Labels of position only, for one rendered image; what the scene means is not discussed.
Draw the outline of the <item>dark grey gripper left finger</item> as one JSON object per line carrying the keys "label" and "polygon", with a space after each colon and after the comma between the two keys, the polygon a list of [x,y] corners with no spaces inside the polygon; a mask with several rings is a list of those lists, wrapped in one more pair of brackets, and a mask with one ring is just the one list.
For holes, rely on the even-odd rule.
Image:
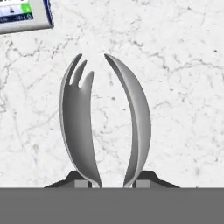
{"label": "dark grey gripper left finger", "polygon": [[77,171],[70,171],[65,179],[48,185],[47,188],[91,188],[92,183],[84,179]]}

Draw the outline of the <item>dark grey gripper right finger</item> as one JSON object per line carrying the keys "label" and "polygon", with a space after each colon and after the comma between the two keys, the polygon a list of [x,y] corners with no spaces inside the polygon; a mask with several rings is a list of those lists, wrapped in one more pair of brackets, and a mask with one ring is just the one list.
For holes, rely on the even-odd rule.
{"label": "dark grey gripper right finger", "polygon": [[177,185],[164,181],[154,171],[142,171],[132,185],[133,188],[178,188]]}

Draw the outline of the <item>white box with blue edge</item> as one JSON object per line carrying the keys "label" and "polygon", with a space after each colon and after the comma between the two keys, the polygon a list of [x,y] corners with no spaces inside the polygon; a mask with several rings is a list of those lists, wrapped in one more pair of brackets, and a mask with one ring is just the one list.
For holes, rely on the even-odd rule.
{"label": "white box with blue edge", "polygon": [[0,34],[53,27],[50,0],[0,0]]}

